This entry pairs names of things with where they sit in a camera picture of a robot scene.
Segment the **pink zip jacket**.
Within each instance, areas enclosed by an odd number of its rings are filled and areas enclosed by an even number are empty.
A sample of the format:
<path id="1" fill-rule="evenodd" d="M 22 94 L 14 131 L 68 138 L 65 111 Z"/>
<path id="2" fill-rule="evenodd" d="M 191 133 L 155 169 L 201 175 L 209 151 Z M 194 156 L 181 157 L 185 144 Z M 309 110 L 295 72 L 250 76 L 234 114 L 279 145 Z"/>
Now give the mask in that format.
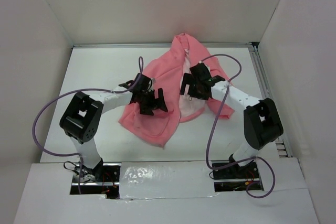
<path id="1" fill-rule="evenodd" d="M 184 74 L 201 60 L 209 67 L 211 76 L 227 79 L 219 61 L 196 38 L 179 34 L 173 38 L 170 49 L 152 60 L 143 74 L 154 79 L 154 99 L 157 108 L 151 115 L 141 114 L 140 105 L 132 103 L 124 108 L 119 124 L 148 144 L 164 147 L 178 125 L 200 116 L 205 108 L 228 119 L 234 113 L 229 106 L 220 106 L 214 99 L 200 100 L 180 94 Z"/>

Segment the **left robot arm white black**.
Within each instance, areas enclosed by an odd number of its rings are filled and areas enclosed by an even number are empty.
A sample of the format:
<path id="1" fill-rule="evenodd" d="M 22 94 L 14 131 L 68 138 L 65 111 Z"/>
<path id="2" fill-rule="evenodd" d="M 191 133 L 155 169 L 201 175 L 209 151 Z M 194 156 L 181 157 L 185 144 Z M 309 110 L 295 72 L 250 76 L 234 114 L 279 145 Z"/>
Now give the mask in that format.
<path id="1" fill-rule="evenodd" d="M 81 155 L 81 171 L 91 181 L 103 177 L 103 159 L 94 141 L 101 116 L 120 106 L 138 104 L 141 115 L 153 116 L 154 110 L 167 112 L 163 89 L 127 90 L 117 87 L 110 92 L 88 95 L 83 91 L 75 93 L 60 119 L 60 127 L 70 137 Z"/>

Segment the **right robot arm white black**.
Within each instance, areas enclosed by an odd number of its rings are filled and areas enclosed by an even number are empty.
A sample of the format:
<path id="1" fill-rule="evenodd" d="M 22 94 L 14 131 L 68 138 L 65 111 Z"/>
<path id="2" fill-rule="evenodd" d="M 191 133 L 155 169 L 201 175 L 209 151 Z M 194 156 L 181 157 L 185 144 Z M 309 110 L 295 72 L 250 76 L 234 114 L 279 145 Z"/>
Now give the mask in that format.
<path id="1" fill-rule="evenodd" d="M 206 165 L 211 170 L 227 170 L 235 178 L 247 172 L 247 165 L 258 158 L 259 151 L 268 143 L 283 135 L 284 128 L 276 105 L 270 98 L 259 99 L 248 95 L 231 85 L 230 80 L 220 76 L 196 77 L 190 73 L 183 75 L 180 94 L 187 93 L 191 98 L 220 101 L 206 147 Z M 243 115 L 245 139 L 224 166 L 214 167 L 209 162 L 209 151 L 216 124 L 224 105 Z"/>

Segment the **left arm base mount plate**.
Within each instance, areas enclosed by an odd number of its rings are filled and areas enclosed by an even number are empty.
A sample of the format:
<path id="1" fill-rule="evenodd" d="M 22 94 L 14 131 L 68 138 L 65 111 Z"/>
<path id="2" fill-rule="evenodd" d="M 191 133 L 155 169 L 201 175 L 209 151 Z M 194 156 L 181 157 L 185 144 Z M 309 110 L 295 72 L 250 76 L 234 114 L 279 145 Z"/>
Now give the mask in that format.
<path id="1" fill-rule="evenodd" d="M 80 175 L 79 164 L 71 161 L 65 161 L 63 167 L 72 172 L 71 195 L 103 195 L 108 199 L 120 197 L 120 163 L 104 163 L 96 176 L 84 169 Z"/>

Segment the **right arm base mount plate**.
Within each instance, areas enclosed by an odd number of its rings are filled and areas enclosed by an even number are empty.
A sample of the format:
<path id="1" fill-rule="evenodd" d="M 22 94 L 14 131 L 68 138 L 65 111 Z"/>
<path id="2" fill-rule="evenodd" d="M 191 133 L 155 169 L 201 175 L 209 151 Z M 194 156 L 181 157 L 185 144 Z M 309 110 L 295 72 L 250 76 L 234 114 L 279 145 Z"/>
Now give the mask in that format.
<path id="1" fill-rule="evenodd" d="M 245 191 L 250 184 L 249 190 L 263 190 L 262 182 L 256 162 L 251 162 L 241 170 L 238 165 L 227 169 L 216 169 L 209 173 L 214 182 L 215 192 Z"/>

